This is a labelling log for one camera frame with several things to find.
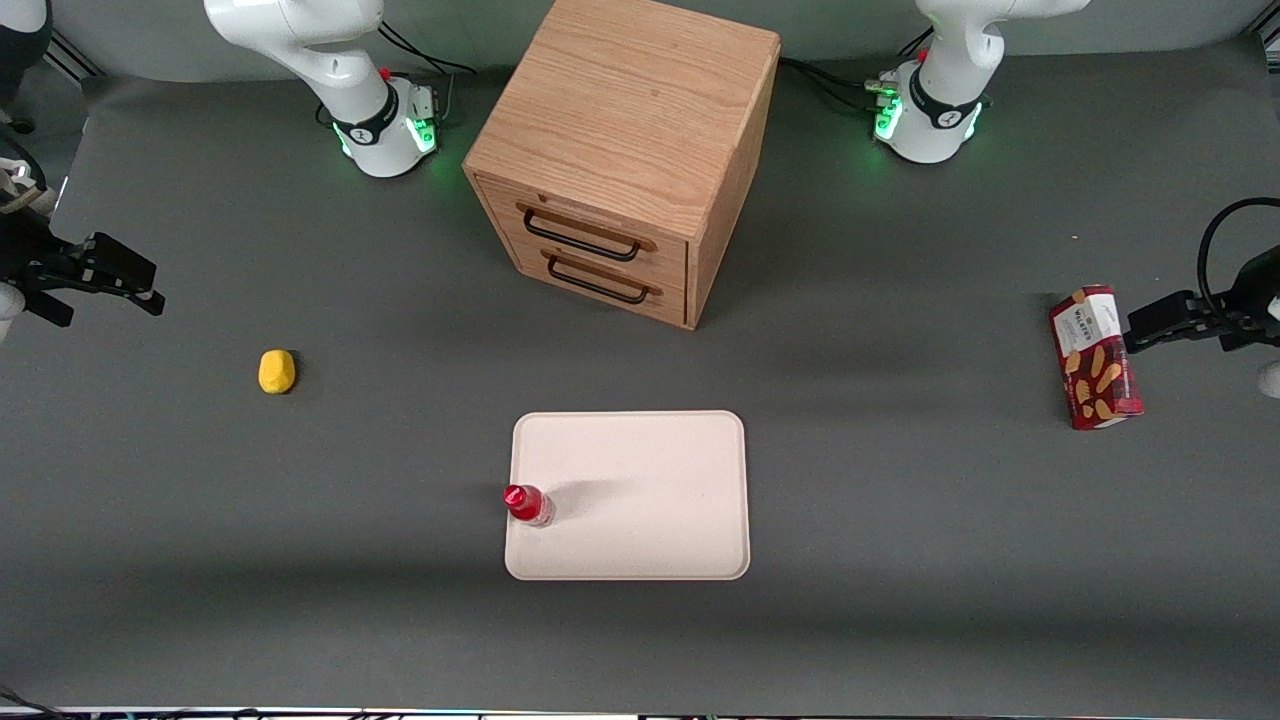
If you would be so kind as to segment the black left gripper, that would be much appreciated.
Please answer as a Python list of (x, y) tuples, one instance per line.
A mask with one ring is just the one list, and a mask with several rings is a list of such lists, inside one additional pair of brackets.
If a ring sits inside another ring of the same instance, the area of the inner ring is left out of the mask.
[(1133, 354), (1170, 342), (1219, 337), (1221, 350), (1251, 345), (1279, 346), (1279, 250), (1270, 249), (1245, 263), (1231, 287), (1215, 295), (1231, 327), (1220, 327), (1208, 304), (1194, 291), (1180, 290), (1128, 314), (1125, 348)]

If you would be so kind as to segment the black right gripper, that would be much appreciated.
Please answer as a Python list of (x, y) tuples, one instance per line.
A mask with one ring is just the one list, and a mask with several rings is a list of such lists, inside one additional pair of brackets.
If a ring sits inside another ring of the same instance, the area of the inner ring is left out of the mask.
[(52, 290), (110, 293), (151, 316), (166, 299), (154, 288), (156, 265), (110, 234), (88, 234), (78, 243), (56, 237), (50, 219), (33, 210), (1, 214), (1, 279), (14, 283), (24, 311), (52, 325), (72, 324), (73, 306)]

